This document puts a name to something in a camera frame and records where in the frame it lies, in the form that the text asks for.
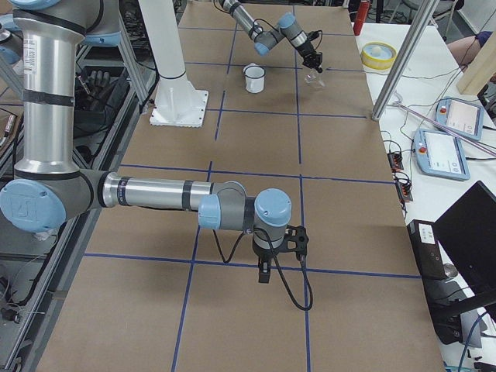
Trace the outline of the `clear glass funnel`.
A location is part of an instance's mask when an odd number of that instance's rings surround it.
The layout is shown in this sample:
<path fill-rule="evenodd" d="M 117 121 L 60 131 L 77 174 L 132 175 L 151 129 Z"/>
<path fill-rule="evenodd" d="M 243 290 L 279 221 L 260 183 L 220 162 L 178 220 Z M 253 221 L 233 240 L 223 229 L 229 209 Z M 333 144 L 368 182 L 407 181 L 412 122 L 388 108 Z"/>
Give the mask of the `clear glass funnel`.
<path fill-rule="evenodd" d="M 305 69 L 304 72 L 305 83 L 312 89 L 320 91 L 325 89 L 326 83 L 320 77 L 320 73 L 313 69 Z"/>

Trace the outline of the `white enamel cup blue rim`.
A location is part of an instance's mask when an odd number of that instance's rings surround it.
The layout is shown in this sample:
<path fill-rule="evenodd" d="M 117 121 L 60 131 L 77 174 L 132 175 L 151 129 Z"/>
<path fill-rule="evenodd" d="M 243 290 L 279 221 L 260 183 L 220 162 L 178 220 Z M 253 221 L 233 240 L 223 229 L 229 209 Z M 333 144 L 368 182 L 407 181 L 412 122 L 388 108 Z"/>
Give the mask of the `white enamel cup blue rim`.
<path fill-rule="evenodd" d="M 251 94 L 258 94 L 264 90 L 264 79 L 266 71 L 263 67 L 251 63 L 243 68 L 245 77 L 245 89 Z"/>

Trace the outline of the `yellow tape roll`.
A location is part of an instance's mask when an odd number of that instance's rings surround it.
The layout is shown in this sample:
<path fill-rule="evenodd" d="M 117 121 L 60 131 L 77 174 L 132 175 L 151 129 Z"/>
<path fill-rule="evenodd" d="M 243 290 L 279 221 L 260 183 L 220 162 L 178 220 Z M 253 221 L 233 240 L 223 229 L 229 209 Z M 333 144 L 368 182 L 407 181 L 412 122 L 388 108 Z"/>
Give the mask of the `yellow tape roll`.
<path fill-rule="evenodd" d="M 370 69 L 385 71 L 392 67 L 397 50 L 382 42 L 366 43 L 360 53 L 362 64 Z"/>

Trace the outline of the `red cylinder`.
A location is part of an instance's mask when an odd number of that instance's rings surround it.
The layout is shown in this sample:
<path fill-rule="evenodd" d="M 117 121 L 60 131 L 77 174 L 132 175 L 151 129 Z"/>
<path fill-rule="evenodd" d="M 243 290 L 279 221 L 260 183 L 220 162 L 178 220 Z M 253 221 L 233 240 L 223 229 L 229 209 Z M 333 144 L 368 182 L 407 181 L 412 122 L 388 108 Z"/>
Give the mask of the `red cylinder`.
<path fill-rule="evenodd" d="M 359 36 L 361 34 L 361 30 L 363 28 L 363 24 L 366 21 L 369 8 L 370 8 L 369 0 L 360 1 L 359 7 L 356 12 L 356 18 L 353 24 L 353 33 L 355 36 Z"/>

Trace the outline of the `orange black connector block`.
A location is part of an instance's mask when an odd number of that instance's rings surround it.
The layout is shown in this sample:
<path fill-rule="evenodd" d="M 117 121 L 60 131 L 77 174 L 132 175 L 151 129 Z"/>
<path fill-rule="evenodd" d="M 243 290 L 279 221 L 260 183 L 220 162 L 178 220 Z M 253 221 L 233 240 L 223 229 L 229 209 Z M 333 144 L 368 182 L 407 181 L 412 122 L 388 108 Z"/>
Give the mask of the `orange black connector block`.
<path fill-rule="evenodd" d="M 403 156 L 401 152 L 389 152 L 387 154 L 387 158 L 392 172 L 404 170 L 402 163 Z"/>

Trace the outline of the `seated person black shirt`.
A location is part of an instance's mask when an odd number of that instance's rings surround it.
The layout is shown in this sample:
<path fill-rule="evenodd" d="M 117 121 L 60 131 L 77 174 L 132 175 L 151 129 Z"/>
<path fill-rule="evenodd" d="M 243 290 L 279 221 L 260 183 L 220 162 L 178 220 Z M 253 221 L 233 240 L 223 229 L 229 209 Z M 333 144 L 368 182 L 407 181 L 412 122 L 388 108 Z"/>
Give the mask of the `seated person black shirt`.
<path fill-rule="evenodd" d="M 467 67 L 481 51 L 484 44 L 489 40 L 492 31 L 481 31 L 475 36 L 464 37 L 448 43 L 450 53 L 457 64 L 465 68 Z"/>

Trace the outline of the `near blue teach pendant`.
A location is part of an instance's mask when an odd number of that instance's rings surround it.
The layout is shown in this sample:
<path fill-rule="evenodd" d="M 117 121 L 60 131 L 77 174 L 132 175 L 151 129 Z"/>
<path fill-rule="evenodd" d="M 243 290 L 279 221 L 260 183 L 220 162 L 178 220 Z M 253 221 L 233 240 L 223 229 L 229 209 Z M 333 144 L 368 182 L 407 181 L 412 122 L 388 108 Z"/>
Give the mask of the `near blue teach pendant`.
<path fill-rule="evenodd" d="M 418 129 L 413 144 L 423 174 L 456 181 L 470 179 L 463 146 L 458 138 L 440 131 Z"/>

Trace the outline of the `blue teach pendant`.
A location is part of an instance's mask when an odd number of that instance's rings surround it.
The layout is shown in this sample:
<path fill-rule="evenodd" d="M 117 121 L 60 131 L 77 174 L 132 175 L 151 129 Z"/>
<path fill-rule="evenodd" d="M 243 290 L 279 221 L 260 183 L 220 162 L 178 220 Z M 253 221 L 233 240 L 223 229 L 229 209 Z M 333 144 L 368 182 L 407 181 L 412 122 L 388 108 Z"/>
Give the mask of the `blue teach pendant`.
<path fill-rule="evenodd" d="M 413 144 L 423 174 L 456 181 L 470 179 L 463 146 L 458 138 L 440 131 L 418 129 Z"/>
<path fill-rule="evenodd" d="M 460 98 L 446 97 L 436 106 L 437 122 L 472 140 L 481 140 L 483 120 L 482 106 Z"/>

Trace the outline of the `far blue teach pendant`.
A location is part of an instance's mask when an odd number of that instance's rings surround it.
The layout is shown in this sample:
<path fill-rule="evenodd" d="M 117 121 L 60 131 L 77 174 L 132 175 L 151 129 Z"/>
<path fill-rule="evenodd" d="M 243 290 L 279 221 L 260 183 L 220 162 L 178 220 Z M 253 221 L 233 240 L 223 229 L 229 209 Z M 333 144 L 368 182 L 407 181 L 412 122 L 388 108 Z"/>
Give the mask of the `far blue teach pendant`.
<path fill-rule="evenodd" d="M 437 122 L 472 140 L 481 140 L 483 120 L 482 106 L 460 98 L 446 97 L 436 106 Z"/>

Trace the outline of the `black box device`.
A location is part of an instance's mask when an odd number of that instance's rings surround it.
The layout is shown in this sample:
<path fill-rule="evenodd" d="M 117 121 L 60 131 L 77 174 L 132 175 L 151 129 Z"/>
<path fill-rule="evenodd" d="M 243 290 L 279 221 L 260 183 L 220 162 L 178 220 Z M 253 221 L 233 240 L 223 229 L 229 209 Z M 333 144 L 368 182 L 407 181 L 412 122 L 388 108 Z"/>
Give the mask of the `black box device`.
<path fill-rule="evenodd" d="M 446 275 L 433 223 L 414 219 L 407 228 L 415 261 L 422 278 L 444 280 Z"/>

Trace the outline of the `black laptop monitor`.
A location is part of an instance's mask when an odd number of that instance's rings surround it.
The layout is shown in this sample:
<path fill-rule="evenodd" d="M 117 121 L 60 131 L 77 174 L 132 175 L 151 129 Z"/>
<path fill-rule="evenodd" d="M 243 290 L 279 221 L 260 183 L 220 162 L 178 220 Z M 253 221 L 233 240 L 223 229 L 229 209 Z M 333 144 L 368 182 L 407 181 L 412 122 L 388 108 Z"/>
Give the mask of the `black laptop monitor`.
<path fill-rule="evenodd" d="M 495 289 L 495 195 L 482 181 L 435 221 L 434 231 L 475 293 Z"/>

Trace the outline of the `aluminium frame post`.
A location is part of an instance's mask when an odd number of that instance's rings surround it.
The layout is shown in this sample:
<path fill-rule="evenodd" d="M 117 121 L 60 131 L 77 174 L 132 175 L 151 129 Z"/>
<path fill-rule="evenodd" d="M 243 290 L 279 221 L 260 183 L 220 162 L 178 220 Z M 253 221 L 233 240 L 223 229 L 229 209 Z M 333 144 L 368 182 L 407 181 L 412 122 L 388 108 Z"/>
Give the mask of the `aluminium frame post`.
<path fill-rule="evenodd" d="M 391 67 L 390 73 L 384 82 L 383 88 L 381 89 L 372 110 L 371 118 L 374 121 L 379 121 L 384 113 L 384 110 L 386 109 L 391 96 L 395 92 L 398 82 L 401 80 L 404 70 L 407 67 L 407 64 L 438 4 L 439 0 L 425 0 L 419 6 L 417 14 L 410 25 L 410 28 L 398 52 L 397 58 Z"/>

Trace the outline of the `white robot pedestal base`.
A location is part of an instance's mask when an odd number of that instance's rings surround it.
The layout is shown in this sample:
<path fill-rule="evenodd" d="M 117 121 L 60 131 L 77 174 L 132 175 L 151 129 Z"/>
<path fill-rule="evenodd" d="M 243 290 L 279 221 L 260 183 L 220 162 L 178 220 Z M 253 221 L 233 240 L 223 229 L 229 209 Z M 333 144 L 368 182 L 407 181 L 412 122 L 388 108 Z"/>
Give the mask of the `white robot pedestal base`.
<path fill-rule="evenodd" d="M 150 123 L 154 126 L 202 126 L 208 92 L 189 81 L 172 1 L 139 2 L 159 81 Z"/>

